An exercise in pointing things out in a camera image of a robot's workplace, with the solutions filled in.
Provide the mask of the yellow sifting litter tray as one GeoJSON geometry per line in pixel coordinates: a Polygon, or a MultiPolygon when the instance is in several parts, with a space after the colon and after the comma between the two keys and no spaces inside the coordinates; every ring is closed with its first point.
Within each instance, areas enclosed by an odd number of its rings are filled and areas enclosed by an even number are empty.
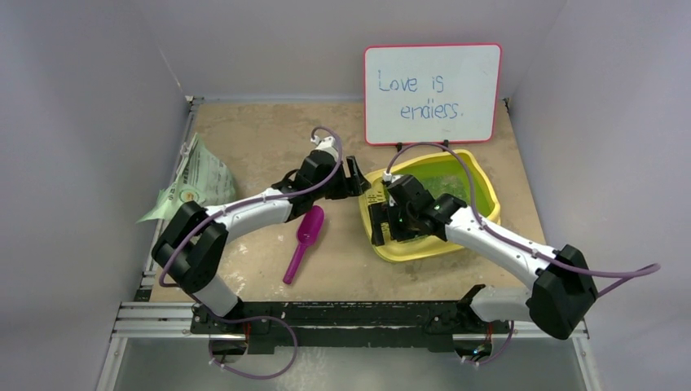
{"type": "MultiPolygon", "coordinates": [[[[475,167],[476,169],[483,174],[488,182],[491,182],[489,177],[486,175],[485,171],[482,169],[480,164],[478,163],[477,159],[471,153],[470,151],[466,149],[456,149],[455,153],[462,159],[462,161],[466,164],[464,161],[464,156],[466,160],[469,160],[475,167]]],[[[393,166],[393,172],[396,169],[400,169],[402,167],[407,167],[411,164],[415,164],[417,161],[423,160],[423,159],[436,159],[439,156],[446,156],[449,155],[447,152],[437,152],[437,153],[431,153],[419,157],[415,157],[409,160],[405,161],[398,161],[396,164],[393,166]]],[[[365,174],[364,177],[371,183],[371,188],[384,188],[382,183],[381,183],[381,177],[382,173],[384,172],[383,169],[378,169],[374,170],[368,174],[365,174]]],[[[371,236],[372,229],[370,226],[370,219],[369,219],[369,211],[368,211],[368,206],[367,205],[367,191],[364,193],[364,195],[361,195],[359,197],[359,210],[361,214],[361,218],[363,220],[363,225],[364,229],[366,231],[367,236],[371,236]]],[[[443,254],[447,253],[452,253],[458,250],[461,250],[462,247],[459,246],[458,244],[453,244],[453,243],[448,243],[441,241],[440,239],[432,236],[421,236],[417,237],[415,239],[403,241],[403,242],[397,242],[393,241],[390,238],[390,230],[389,230],[389,225],[388,224],[383,224],[382,225],[383,231],[384,231],[384,236],[385,236],[385,244],[381,246],[373,246],[374,252],[381,257],[382,259],[390,262],[403,262],[403,261],[415,261],[427,257],[435,257],[435,256],[440,256],[443,254]]]]}

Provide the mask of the green cat litter bag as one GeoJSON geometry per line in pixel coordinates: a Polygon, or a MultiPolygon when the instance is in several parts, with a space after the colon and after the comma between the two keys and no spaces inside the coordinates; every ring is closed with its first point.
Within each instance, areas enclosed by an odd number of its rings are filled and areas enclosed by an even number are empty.
{"type": "Polygon", "coordinates": [[[181,154],[182,160],[172,183],[158,192],[155,205],[139,219],[140,222],[169,221],[178,208],[190,201],[204,207],[236,200],[231,171],[208,150],[198,133],[183,144],[181,154]]]}

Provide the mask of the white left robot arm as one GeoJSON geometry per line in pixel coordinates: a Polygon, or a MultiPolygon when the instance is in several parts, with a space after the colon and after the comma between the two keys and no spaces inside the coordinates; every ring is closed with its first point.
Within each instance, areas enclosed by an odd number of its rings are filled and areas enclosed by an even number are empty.
{"type": "Polygon", "coordinates": [[[154,244],[152,259],[212,313],[215,327],[232,333],[242,325],[244,303],[218,274],[226,244],[266,226],[291,222],[317,200],[357,197],[370,187],[354,156],[340,161],[332,153],[314,150],[299,168],[256,196],[208,207],[184,203],[154,244]]]}

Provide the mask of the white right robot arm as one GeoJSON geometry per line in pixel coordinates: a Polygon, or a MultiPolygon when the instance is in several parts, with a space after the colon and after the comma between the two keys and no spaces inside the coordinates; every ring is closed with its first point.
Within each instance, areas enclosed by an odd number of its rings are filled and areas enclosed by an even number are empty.
{"type": "Polygon", "coordinates": [[[457,310],[463,329],[475,332],[489,322],[519,320],[565,340],[596,302],[598,291],[579,249],[533,242],[484,218],[454,195],[433,197],[410,174],[386,173],[381,184],[387,199],[369,208],[374,245],[384,244],[381,224],[387,223],[395,242],[423,236],[459,245],[522,283],[522,288],[474,287],[457,310]]]}

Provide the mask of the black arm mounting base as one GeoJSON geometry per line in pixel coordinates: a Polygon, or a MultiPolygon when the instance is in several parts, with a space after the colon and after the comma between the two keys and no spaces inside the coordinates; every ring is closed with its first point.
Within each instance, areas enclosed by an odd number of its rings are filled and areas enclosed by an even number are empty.
{"type": "Polygon", "coordinates": [[[485,358],[491,338],[508,332],[507,321],[482,321],[470,309],[474,287],[442,301],[246,301],[225,317],[195,305],[191,332],[206,335],[214,354],[242,337],[248,354],[298,347],[419,348],[485,358]]]}

